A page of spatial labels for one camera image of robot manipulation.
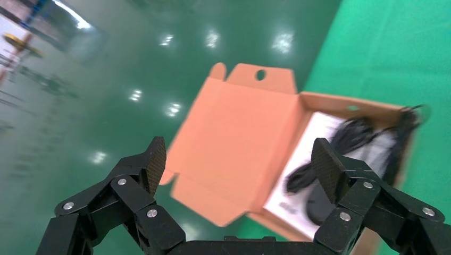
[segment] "black joint segment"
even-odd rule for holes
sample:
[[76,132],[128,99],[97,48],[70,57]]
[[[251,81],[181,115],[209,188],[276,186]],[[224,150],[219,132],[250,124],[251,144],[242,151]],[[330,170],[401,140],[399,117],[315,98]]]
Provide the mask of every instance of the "black joint segment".
[[340,200],[339,206],[365,217],[380,192],[380,186],[369,180],[357,180]]
[[451,226],[444,223],[420,219],[421,230],[412,242],[418,254],[446,255],[451,253]]
[[[154,210],[152,217],[147,215],[150,210]],[[167,254],[186,241],[183,229],[159,205],[150,205],[138,211],[136,227],[141,249],[146,254]]]
[[155,199],[129,175],[114,178],[110,185],[119,200],[125,203],[133,213],[156,203]]
[[316,231],[313,242],[335,254],[349,254],[363,229],[362,222],[361,215],[346,208],[335,208]]
[[380,179],[364,162],[338,154],[325,138],[317,138],[312,150],[312,169],[329,201],[337,204],[355,179]]
[[[389,197],[389,201],[391,201],[394,206],[403,209],[404,217],[410,220],[415,220],[415,218],[420,217],[438,223],[443,223],[445,221],[445,215],[434,206],[411,197],[386,183],[381,183],[381,188],[384,191],[384,195]],[[433,216],[426,214],[423,211],[425,208],[432,210]]]
[[52,218],[36,255],[92,254],[93,246],[79,226],[77,213]]

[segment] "box flap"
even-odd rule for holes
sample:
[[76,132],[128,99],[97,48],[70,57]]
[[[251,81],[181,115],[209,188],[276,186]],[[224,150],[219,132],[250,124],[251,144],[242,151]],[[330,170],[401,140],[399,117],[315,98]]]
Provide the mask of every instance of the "box flap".
[[[255,74],[265,70],[257,81]],[[249,210],[299,107],[291,70],[215,65],[174,139],[160,184],[217,225]]]
[[[257,79],[257,72],[264,73],[263,80]],[[296,94],[293,71],[290,69],[238,64],[227,78],[227,83],[265,89],[274,92]]]

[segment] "green epoxy floor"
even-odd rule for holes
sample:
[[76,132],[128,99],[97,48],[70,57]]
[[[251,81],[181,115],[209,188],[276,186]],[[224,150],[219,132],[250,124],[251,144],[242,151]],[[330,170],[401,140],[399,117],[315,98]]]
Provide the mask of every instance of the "green epoxy floor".
[[[155,135],[170,144],[210,67],[237,63],[295,70],[319,48],[305,34],[324,24],[305,22],[302,1],[163,1],[140,11],[128,1],[67,1],[108,34],[105,53],[91,67],[77,65],[39,38],[45,54],[25,63],[71,81],[80,99],[53,96],[18,75],[7,89],[25,100],[33,115],[2,106],[15,129],[0,136],[0,247],[4,254],[33,254],[54,207],[111,170],[120,157],[141,152]],[[324,17],[338,1],[323,0]],[[277,36],[289,46],[274,47]],[[451,217],[451,2],[345,0],[334,20],[305,90],[400,105],[428,104],[418,130],[403,190]],[[141,98],[129,97],[140,90]],[[170,107],[180,105],[171,116]],[[157,200],[189,239],[224,235],[272,235],[246,217],[218,228],[169,197]],[[140,254],[117,228],[95,254]],[[392,254],[383,247],[381,254]]]

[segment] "cardboard box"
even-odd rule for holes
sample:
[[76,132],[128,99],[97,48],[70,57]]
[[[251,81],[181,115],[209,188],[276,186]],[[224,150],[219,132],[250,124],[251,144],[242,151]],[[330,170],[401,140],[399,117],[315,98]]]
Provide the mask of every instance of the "cardboard box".
[[[260,70],[265,77],[259,81]],[[263,205],[312,113],[366,116],[386,128],[397,123],[401,107],[298,93],[289,69],[238,64],[226,73],[222,63],[211,69],[172,142],[160,184],[177,176],[172,197],[217,226],[247,214],[289,240],[311,241]],[[377,244],[374,233],[364,236],[357,254]]]

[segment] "black cable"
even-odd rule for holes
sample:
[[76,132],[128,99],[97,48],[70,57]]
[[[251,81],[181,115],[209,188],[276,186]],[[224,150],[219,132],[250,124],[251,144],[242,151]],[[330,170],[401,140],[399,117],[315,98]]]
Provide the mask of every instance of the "black cable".
[[411,134],[420,124],[425,122],[425,119],[420,120],[416,112],[416,109],[420,107],[423,107],[423,105],[403,108],[398,124],[393,128],[395,143],[388,150],[388,156],[384,163],[386,168],[382,177],[389,185],[393,185],[395,182]]
[[[387,158],[384,163],[386,168],[382,178],[389,185],[393,185],[412,132],[426,121],[425,118],[421,119],[416,112],[416,109],[421,107],[425,106],[418,105],[401,109],[402,113],[398,124],[395,127],[384,129],[376,134],[367,118],[347,120],[339,126],[330,144],[338,153],[344,155],[367,145],[384,132],[393,132],[395,143],[388,149]],[[287,177],[285,186],[286,193],[297,193],[300,189],[309,186],[315,179],[315,171],[311,169],[310,163],[300,166]]]
[[[344,155],[370,143],[378,134],[374,134],[373,127],[367,118],[353,118],[344,121],[338,127],[330,144],[338,153]],[[286,192],[297,193],[315,179],[315,171],[311,169],[310,163],[300,166],[287,177]]]

